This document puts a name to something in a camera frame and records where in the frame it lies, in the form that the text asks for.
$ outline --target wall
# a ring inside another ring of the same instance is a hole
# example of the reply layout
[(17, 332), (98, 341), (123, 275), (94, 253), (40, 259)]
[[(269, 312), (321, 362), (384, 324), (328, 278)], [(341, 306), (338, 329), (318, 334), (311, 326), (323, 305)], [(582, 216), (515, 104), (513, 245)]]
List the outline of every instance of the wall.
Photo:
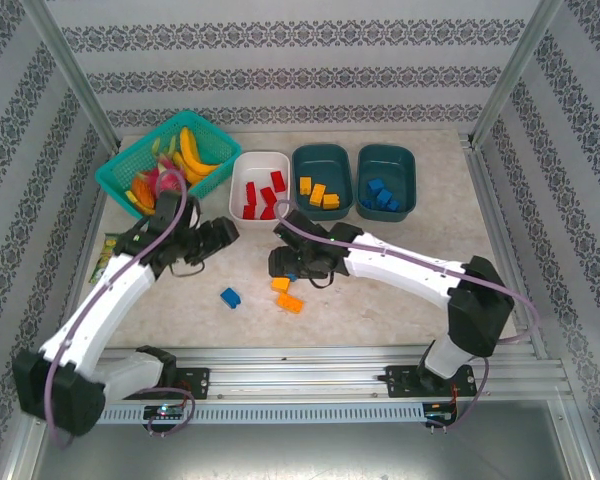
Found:
[(119, 134), (179, 109), (233, 131), (468, 133), (538, 0), (55, 0)]
[(22, 6), (0, 0), (0, 458), (11, 358), (57, 329), (107, 154)]
[(562, 5), (483, 154), (600, 463), (600, 0)]

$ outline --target orange block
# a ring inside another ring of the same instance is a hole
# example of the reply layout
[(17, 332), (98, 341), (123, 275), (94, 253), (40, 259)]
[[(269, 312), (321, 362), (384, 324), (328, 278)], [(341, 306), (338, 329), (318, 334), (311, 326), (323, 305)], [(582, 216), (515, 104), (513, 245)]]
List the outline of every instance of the orange block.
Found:
[(287, 277), (275, 277), (271, 282), (271, 290), (278, 293), (287, 293), (291, 285), (291, 279)]
[(286, 293), (281, 293), (276, 303), (292, 313), (300, 313), (302, 307), (304, 306), (304, 302), (302, 300), (298, 300), (297, 298), (287, 295)]

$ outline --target blue block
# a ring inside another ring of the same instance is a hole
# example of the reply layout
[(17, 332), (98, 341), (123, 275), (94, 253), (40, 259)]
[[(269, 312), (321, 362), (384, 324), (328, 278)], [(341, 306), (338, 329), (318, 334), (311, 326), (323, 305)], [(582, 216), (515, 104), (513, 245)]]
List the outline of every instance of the blue block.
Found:
[(224, 303), (226, 303), (231, 308), (236, 308), (240, 305), (240, 295), (233, 291), (232, 288), (227, 288), (224, 292), (220, 294)]
[(379, 194), (382, 190), (384, 190), (384, 182), (379, 178), (374, 178), (370, 180), (367, 185), (369, 186), (369, 191), (371, 195), (374, 197)]
[(378, 206), (380, 208), (385, 208), (389, 201), (391, 200), (391, 196), (393, 194), (389, 190), (385, 190), (384, 188), (376, 197), (376, 202), (378, 202)]
[(397, 212), (399, 208), (400, 204), (395, 200), (391, 200), (389, 203), (387, 203), (387, 210), (390, 212)]

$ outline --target table surface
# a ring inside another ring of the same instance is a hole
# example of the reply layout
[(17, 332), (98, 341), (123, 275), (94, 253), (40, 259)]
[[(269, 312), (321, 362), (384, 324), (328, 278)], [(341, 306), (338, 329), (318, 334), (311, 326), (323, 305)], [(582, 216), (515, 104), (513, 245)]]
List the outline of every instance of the table surface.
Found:
[[(125, 137), (124, 149), (139, 137)], [(468, 261), (480, 255), (493, 261), (464, 153), (455, 131), (302, 132), (233, 134), (243, 151), (275, 150), (289, 158), (307, 143), (331, 142), (349, 154), (354, 185), (360, 148), (369, 143), (401, 145), (416, 158), (417, 205), (400, 223), (362, 219), (355, 207), (345, 220), (376, 237), (415, 252)], [(230, 180), (202, 202), (202, 219), (229, 216)], [(105, 233), (123, 232), (135, 223), (107, 197), (91, 252), (81, 299)], [(325, 222), (330, 228), (332, 222)], [(241, 230), (240, 238), (206, 261), (205, 271), (176, 278), (166, 271), (131, 308), (109, 347), (288, 347), (422, 344), (447, 329), (447, 313), (403, 290), (361, 278), (336, 277), (324, 290), (300, 280), (289, 293), (305, 302), (300, 314), (275, 301), (267, 271), (269, 252), (282, 245), (270, 230)], [(242, 299), (231, 310), (220, 299), (227, 287)], [(511, 320), (503, 336), (515, 332)]]

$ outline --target teal plastic basket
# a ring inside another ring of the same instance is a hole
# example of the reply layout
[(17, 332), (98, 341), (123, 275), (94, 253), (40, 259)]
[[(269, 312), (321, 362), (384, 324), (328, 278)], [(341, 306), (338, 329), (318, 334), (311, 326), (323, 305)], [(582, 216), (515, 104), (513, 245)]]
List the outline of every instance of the teal plastic basket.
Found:
[(168, 148), (171, 137), (175, 135), (178, 139), (177, 148), (180, 150), (182, 127), (189, 127), (196, 137), (200, 160), (203, 163), (222, 164), (191, 188), (190, 193), (198, 198), (204, 198), (231, 175), (233, 164), (242, 153), (240, 145), (200, 115), (185, 110), (171, 117), (96, 171), (96, 181), (130, 215), (136, 218), (142, 217), (142, 214), (127, 199), (125, 192), (131, 188), (131, 182), (136, 173), (142, 170), (151, 170), (156, 166), (156, 159), (151, 154), (153, 142), (156, 138), (160, 138), (160, 150), (162, 150), (165, 147)]

